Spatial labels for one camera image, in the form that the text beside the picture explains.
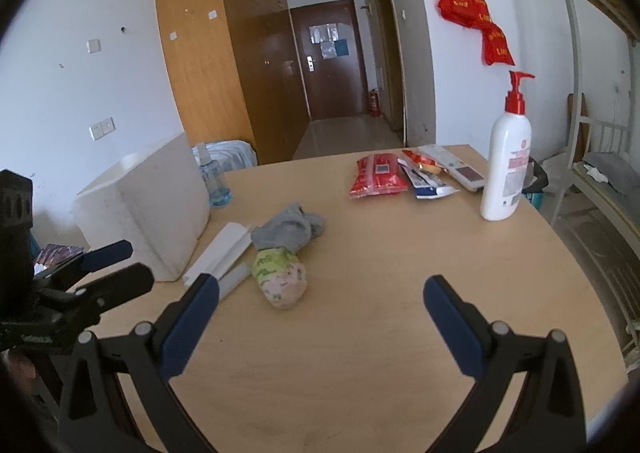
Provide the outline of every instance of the white box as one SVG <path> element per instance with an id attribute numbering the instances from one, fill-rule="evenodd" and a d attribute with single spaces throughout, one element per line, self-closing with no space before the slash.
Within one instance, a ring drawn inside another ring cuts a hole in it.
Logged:
<path id="1" fill-rule="evenodd" d="M 156 281 L 181 275 L 209 220 L 209 195 L 186 134 L 125 157 L 79 192 L 76 224 L 92 249 L 129 240 Z"/>

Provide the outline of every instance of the wooden table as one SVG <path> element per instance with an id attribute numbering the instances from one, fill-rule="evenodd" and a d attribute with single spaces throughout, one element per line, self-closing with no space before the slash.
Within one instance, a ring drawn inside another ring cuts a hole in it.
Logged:
<path id="1" fill-rule="evenodd" d="M 486 169 L 468 146 L 451 148 Z M 588 417 L 626 382 L 616 337 L 593 289 L 545 220 L 526 202 L 488 223 L 479 194 L 436 201 L 411 194 L 350 200 L 360 156 L 263 166 L 228 174 L 234 199 L 213 211 L 198 256 L 225 223 L 257 226 L 290 202 L 326 217 L 326 232 L 300 253 L 309 289 L 278 311 L 254 280 L 223 301 L 174 390 L 221 453 L 426 451 L 467 395 L 463 377 L 422 304 L 427 277 L 443 274 L 489 321 L 519 333 L 564 329 Z M 255 252 L 248 252 L 249 263 Z M 153 321 L 180 298 L 159 284 L 114 309 L 100 336 Z M 504 426 L 522 376 L 496 424 Z M 126 393 L 137 417 L 140 402 Z M 143 422 L 149 443 L 161 449 Z M 492 427 L 495 440 L 501 428 Z"/>

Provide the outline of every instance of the doorway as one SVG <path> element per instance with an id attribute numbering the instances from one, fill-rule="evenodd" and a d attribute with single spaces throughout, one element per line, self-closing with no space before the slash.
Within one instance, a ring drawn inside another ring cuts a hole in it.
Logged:
<path id="1" fill-rule="evenodd" d="M 312 121 L 367 112 L 367 77 L 353 0 L 291 10 Z"/>
<path id="2" fill-rule="evenodd" d="M 404 140 L 404 77 L 396 8 L 393 0 L 375 1 L 385 58 L 385 67 L 381 73 L 384 83 L 378 85 L 383 86 L 388 93 L 391 129 Z"/>

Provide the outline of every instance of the fire extinguisher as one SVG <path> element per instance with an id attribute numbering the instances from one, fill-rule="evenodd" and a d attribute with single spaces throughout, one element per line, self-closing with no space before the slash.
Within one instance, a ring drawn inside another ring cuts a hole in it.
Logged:
<path id="1" fill-rule="evenodd" d="M 373 117 L 380 117 L 380 95 L 377 90 L 369 92 L 369 110 Z"/>

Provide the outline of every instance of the wooden cabinet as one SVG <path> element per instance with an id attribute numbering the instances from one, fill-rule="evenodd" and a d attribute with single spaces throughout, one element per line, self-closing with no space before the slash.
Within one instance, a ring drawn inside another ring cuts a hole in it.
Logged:
<path id="1" fill-rule="evenodd" d="M 309 119 L 287 0 L 156 0 L 156 7 L 191 143 L 239 138 L 261 164 L 289 160 Z M 209 20 L 213 10 L 218 17 Z"/>

